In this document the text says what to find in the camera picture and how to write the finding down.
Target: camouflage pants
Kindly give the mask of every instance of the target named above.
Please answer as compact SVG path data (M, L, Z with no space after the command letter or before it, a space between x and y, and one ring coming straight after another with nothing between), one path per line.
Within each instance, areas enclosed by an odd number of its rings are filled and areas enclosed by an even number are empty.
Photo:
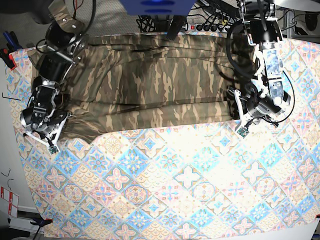
M209 35L116 35L90 40L67 76L73 113L61 138L87 142L108 132L232 119L235 73L226 39ZM238 41L238 61L252 53Z

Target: blue floral pattern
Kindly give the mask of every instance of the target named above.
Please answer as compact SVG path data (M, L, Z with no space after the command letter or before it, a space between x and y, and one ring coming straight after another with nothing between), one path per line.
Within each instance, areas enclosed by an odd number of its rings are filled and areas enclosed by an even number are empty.
M45 236L216 239L313 223L320 213L319 46L280 45L297 94L278 128L259 124L245 139L234 131L238 120L134 129L92 144L60 141L56 155L22 136L32 65L26 50L13 52L17 68L5 68L4 94L22 100L8 104L35 206L53 219ZM283 87L292 92L286 76Z

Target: patterned tablecloth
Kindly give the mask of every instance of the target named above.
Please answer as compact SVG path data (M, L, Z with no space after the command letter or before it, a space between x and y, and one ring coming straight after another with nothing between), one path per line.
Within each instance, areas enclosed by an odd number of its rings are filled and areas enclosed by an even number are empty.
M320 45L279 45L295 109L278 128L235 121L112 132L73 139L60 154L23 137L30 96L26 50L6 69L12 124L46 237L207 239L309 224L320 214ZM284 88L292 95L288 81Z

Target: wire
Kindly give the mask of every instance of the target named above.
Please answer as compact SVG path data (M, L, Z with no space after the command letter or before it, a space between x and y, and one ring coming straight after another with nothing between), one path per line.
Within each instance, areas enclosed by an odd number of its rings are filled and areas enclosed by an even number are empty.
M212 22L210 22L209 19L212 18L213 15L214 15L214 19L213 19ZM217 15L217 12L214 12L213 14L211 14L211 16L206 19L206 21L202 24L202 26L206 25L208 22L210 23L210 26L211 26L215 22L215 20L217 18L216 15Z
M280 17L280 18L278 19L278 21L280 21L281 19L283 19L283 18L288 14L288 12L292 12L292 13L294 14L294 12L293 12L291 9L289 9L289 10L287 10L287 11L283 14L282 17Z
M11 168L9 168L9 172L8 172L7 175L5 175L3 172L1 172L1 174L2 174L3 176L5 176L5 177L9 177L10 172L11 172Z
M32 93L31 93L31 95L30 95L30 97L29 97L28 103L26 104L26 107L29 106L30 100L32 99L32 97L33 97L33 95L34 95L35 90L36 90L36 89L33 89Z
M202 14L190 14L188 15L188 17L195 17L195 16L200 16L203 17L204 19L207 19L205 16L203 16Z
M72 42L69 42L67 45L63 46L63 47L60 47L56 50L52 50L52 51L41 51L39 49L39 44L43 41L45 41L45 39L41 39L40 41L38 41L35 45L35 48L36 50L41 53L41 54L54 54L54 53L58 53L58 52L61 52L62 50L66 49L67 47L71 46L72 44L76 43L77 41L79 41L83 35L85 35L88 30L91 28L92 26L92 23L94 22L94 19L95 19L95 15L96 15L96 8L97 8L97 0L92 0L92 12L91 12L91 17L90 17L90 21L89 21L89 24L88 26L86 27L86 29L83 31L82 34L80 34L74 41Z
M206 12L205 8L211 8L211 6L209 6L209 5L197 6L196 4L194 4L193 6L194 6L195 8L192 8L191 10L201 9L202 12L209 17L209 14Z
M33 236L32 240L35 240L35 239L36 239L36 236L38 235L40 228L41 228L41 227L39 226L39 228L38 228L38 230L36 231L35 235Z
M76 19L77 10L84 4L84 0L82 0L81 4L78 6L78 0L73 0L73 18Z
M316 11L316 12L301 13L301 14L295 15L295 16L291 19L291 23L292 23L293 25L292 25L292 26L289 26L289 27L287 27L287 28L285 28L285 29L281 29L281 30L284 31L284 30L291 29L291 28L297 26L298 22L297 22L297 20L295 20L296 17L302 16L302 15L313 15L313 14L320 14L320 12L319 12L319 11Z
M256 119L263 119L263 117L262 116L255 116L254 118L252 118L250 121L248 121L247 123L246 123L246 125L244 125L246 128L248 128L252 123L253 123L253 121L254 120L256 120Z
M297 24L298 24L298 23L295 22L292 26L289 26L289 27L287 27L287 28L281 29L281 31L284 31L284 30L287 30L287 29L291 29L291 28L297 26Z
M8 179L8 181L6 182L6 184L8 185L8 188L10 188L10 192L12 192L12 190L11 190L11 187L9 186L9 181L12 181L12 180L14 180L14 179Z
M226 34L226 47L225 47L225 51L226 51L226 56L228 57L229 62L231 63L231 65L234 67L234 69L241 74L242 76L244 76L245 78L248 79L248 81L251 81L251 79L258 79L257 76L254 76L253 74L249 74L247 72L245 72L232 58L231 55L231 34L234 31L234 29L236 28L236 26L242 24L242 21L239 20L237 22L235 22L228 30L227 34Z
M192 11L192 10L197 10L197 9L202 9L202 10L204 10L204 8L212 8L212 9L214 8L214 9L216 10L216 9L217 9L217 6L218 6L219 8L221 8L219 4L214 3L214 6L202 5L202 6L198 6L198 7L195 7L195 8L191 8L190 11Z
M141 33L154 32L156 29L155 23L149 15L138 15L138 19L135 21L138 24Z

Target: gray floor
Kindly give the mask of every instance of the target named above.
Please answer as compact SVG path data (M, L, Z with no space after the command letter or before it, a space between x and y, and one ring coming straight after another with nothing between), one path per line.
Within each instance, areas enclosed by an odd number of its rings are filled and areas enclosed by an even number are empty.
M236 0L224 0L236 6ZM65 0L70 13L73 14L73 0ZM77 19L87 24L90 20L92 9L91 0L84 0L81 8L77 10ZM204 14L201 9L193 10L192 14ZM129 16L119 0L97 0L96 15L89 35L92 37L126 34L140 32L136 23L137 16ZM189 17L188 22L201 24L205 20L201 16ZM48 25L35 23L28 13L24 14L0 14L0 33L14 31L23 48L34 45L45 37ZM6 39L0 34L0 49L6 48Z
M314 229L316 228L316 233L320 231L320 224L316 227L315 223L310 223L308 225L298 226L294 228L287 228L281 231L270 231L261 233L258 235L244 235L244 236L236 236L231 238L217 238L218 240L269 240L269 239L290 239L290 240L308 240L311 239ZM17 237L13 240L31 240L34 236L34 233L30 235L30 237ZM35 240L77 240L79 238L51 238L44 237L43 234L38 234Z

